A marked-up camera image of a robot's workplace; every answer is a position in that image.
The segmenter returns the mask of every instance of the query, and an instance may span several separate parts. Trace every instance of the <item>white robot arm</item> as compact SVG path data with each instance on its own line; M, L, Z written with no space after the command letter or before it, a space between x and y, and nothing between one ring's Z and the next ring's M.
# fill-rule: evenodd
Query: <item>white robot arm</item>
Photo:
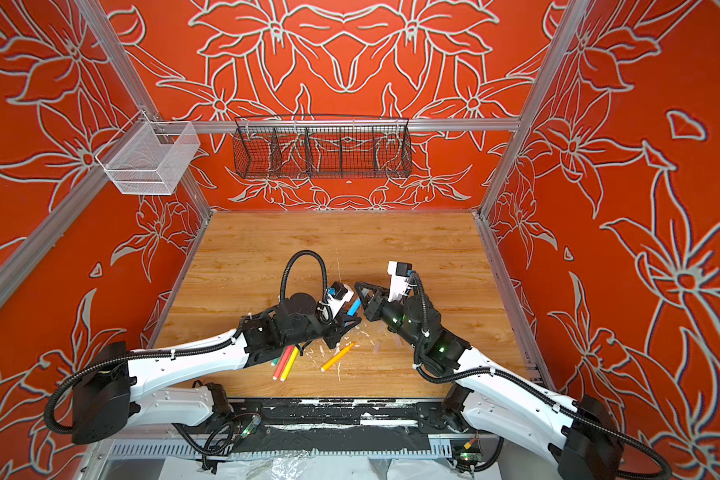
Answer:
M355 291L370 322L383 321L414 348L413 368L432 383L454 383L443 402L453 429L464 422L523 446L557 465L565 480L669 478L664 458L615 430L603 404L577 401L529 382L492 361L441 325L441 314L424 293L411 264L389 262L389 289L357 282ZM624 445L650 456L661 471L633 474L618 469Z

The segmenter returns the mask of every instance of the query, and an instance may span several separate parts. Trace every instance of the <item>orange wall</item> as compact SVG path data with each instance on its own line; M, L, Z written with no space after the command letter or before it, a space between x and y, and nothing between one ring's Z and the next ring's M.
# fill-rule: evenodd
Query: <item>orange wall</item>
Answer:
M75 474L85 447L48 432L46 399L105 344L146 347L199 228L182 187L108 184L0 310L0 478ZM71 423L69 397L56 417Z
M0 1L0 264L135 111L73 2ZM182 187L137 197L108 184L5 304L0 480L76 473L84 448L49 434L45 400L105 343L146 344L199 227Z
M69 3L0 1L0 265L136 112Z
M595 1L490 225L555 386L720 478L720 2Z
M233 120L519 115L565 2L102 4L164 118ZM192 172L220 210L470 208L508 139L416 135L413 177L348 183L243 180L213 135Z

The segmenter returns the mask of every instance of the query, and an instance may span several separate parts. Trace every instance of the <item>metal rail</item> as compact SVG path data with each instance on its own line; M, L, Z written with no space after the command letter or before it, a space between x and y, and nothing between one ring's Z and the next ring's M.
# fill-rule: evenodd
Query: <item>metal rail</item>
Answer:
M372 127L389 125L390 120L359 118L355 120L251 120L241 125L253 127ZM237 129L234 121L197 120L192 125L198 134L233 134ZM517 117L510 118L412 118L408 120L408 130L413 133L430 131L516 131L520 125ZM153 126L158 133L180 134L186 126L185 121L156 121Z

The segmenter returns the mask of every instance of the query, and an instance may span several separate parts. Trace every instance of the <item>wooden table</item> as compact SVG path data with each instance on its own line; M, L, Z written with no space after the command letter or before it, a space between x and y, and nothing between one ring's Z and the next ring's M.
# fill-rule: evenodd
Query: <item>wooden table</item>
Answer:
M446 328L527 376L469 213L215 214L156 346L215 335L236 326L241 315L277 304L282 271L302 249L322 256L329 285L340 280L388 287L388 261L413 264ZM306 292L319 298L320 289L317 262L300 258L288 278L288 295ZM317 340L296 360L285 382L272 380L269 363L202 380L224 385L230 397L422 398L442 397L450 387L419 377L411 368L413 349L381 321L364 320L340 346L350 341L357 342L355 348L328 372L321 372L320 365L334 352Z

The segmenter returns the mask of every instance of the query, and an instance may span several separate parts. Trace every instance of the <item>blue marker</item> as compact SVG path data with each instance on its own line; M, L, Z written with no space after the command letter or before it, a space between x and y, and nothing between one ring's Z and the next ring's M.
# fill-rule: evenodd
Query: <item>blue marker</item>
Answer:
M349 309L349 312L347 312L348 315L355 315L355 312L358 311L358 308L360 308L360 299L356 299L355 302L352 304L352 307Z

